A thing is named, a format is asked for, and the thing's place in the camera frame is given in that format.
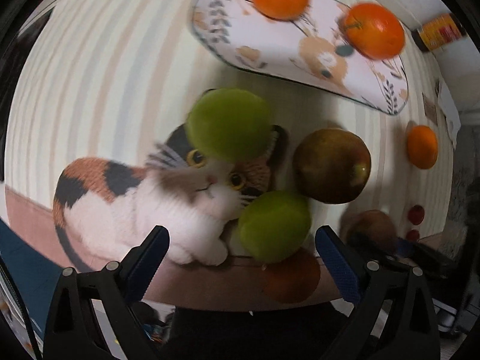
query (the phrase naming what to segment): cat eye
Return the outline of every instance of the cat eye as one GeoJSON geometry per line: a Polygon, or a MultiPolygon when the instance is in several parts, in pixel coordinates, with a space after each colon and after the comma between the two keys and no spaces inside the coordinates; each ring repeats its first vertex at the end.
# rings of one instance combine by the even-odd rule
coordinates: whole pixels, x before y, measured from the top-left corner
{"type": "Polygon", "coordinates": [[[201,168],[204,167],[206,163],[207,159],[203,157],[203,154],[197,149],[190,150],[190,152],[187,154],[187,164],[189,167],[201,168]]]}
{"type": "Polygon", "coordinates": [[[233,172],[230,173],[229,185],[236,191],[241,190],[245,186],[246,178],[243,174],[233,172]]]}

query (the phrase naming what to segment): cable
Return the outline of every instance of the cable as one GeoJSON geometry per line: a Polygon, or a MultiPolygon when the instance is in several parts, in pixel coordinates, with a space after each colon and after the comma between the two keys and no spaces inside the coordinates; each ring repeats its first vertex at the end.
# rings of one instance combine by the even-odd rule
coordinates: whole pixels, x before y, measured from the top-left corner
{"type": "Polygon", "coordinates": [[[25,328],[27,330],[28,338],[30,339],[30,344],[32,345],[33,352],[35,354],[35,358],[37,360],[42,360],[42,352],[40,352],[40,348],[38,347],[37,339],[35,338],[35,333],[32,327],[32,321],[30,320],[30,316],[28,315],[27,307],[23,302],[22,296],[18,291],[17,286],[15,285],[14,280],[11,277],[11,274],[5,265],[5,262],[0,255],[0,274],[3,276],[3,279],[7,283],[7,286],[10,288],[11,295],[13,296],[15,302],[17,303],[18,307],[20,308],[20,312],[22,314],[23,322],[25,323],[25,328]]]}

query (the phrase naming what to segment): wall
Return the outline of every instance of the wall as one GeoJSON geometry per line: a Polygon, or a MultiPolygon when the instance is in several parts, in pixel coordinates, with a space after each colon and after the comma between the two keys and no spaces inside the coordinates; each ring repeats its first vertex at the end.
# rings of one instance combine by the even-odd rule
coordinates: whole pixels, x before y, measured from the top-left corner
{"type": "MultiPolygon", "coordinates": [[[[392,10],[411,30],[449,12],[441,0],[377,0],[392,10]]],[[[461,119],[473,122],[469,112],[480,112],[480,52],[470,38],[449,44],[434,52],[461,119]]]]}

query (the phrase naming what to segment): green apple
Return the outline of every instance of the green apple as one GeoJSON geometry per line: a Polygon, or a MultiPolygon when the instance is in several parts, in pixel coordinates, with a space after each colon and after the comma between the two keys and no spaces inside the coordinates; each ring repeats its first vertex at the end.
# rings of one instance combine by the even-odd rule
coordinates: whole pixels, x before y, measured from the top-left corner
{"type": "Polygon", "coordinates": [[[241,89],[205,93],[186,122],[190,144],[207,157],[229,162],[262,155],[270,142],[270,107],[257,95],[241,89]]]}
{"type": "Polygon", "coordinates": [[[261,263],[278,263],[303,244],[311,226],[308,199],[287,191],[256,198],[238,221],[243,247],[261,263]]]}

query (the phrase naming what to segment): cat paw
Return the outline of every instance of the cat paw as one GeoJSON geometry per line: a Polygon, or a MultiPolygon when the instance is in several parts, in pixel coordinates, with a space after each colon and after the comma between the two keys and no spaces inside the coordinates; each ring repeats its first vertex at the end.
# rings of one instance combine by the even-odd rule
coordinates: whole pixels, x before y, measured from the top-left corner
{"type": "Polygon", "coordinates": [[[181,266],[191,263],[194,260],[194,257],[189,252],[187,252],[185,249],[183,249],[183,247],[180,247],[178,245],[170,245],[169,251],[166,253],[166,256],[171,261],[181,266]]]}
{"type": "Polygon", "coordinates": [[[197,260],[206,266],[219,266],[227,259],[228,255],[229,250],[225,243],[221,240],[217,240],[217,242],[214,243],[214,246],[209,250],[209,253],[197,257],[197,260]]]}

